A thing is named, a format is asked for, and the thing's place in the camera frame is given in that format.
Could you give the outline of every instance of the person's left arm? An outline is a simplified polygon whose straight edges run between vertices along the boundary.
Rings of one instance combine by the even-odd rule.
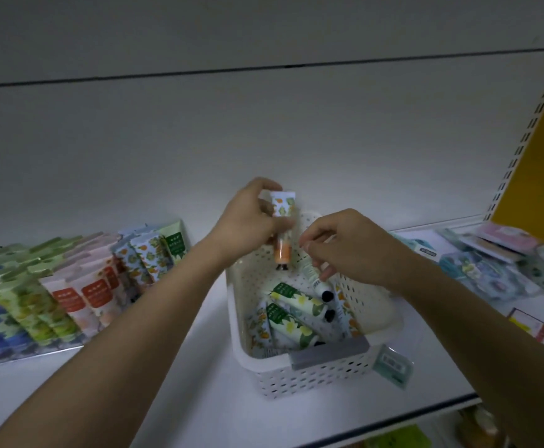
[[[292,226],[265,213],[262,189],[282,187],[257,178],[239,190],[205,239],[7,419],[0,447],[129,446],[216,278]]]

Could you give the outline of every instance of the white wall panel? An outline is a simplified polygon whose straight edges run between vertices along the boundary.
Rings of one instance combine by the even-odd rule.
[[[182,216],[254,175],[388,229],[486,210],[544,52],[0,88],[0,241]]]
[[[544,47],[544,0],[0,0],[0,82]]]

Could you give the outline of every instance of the hand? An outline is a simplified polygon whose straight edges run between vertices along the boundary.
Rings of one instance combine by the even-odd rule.
[[[340,272],[356,281],[390,290],[397,290],[401,272],[409,267],[407,262],[417,257],[354,209],[318,218],[301,235],[299,245],[312,257],[314,265],[328,263],[321,273],[322,281]]]
[[[295,224],[289,217],[272,217],[272,204],[258,198],[263,189],[282,190],[282,186],[264,177],[253,179],[231,199],[209,234],[221,248],[227,266]]]

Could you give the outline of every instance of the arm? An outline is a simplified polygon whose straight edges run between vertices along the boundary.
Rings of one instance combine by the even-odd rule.
[[[127,447],[211,285],[238,258],[292,226],[271,218],[258,178],[161,281],[60,368],[0,428],[0,447]]]
[[[405,297],[515,443],[544,447],[541,343],[357,211],[319,218],[299,242],[329,264],[322,279],[341,272]]]

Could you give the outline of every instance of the person's left hand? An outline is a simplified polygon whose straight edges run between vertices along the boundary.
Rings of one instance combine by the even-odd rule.
[[[263,189],[282,190],[282,186],[264,177],[253,179],[231,199],[208,236],[221,249],[227,266],[295,224],[289,217],[271,217],[272,204],[259,199]]]

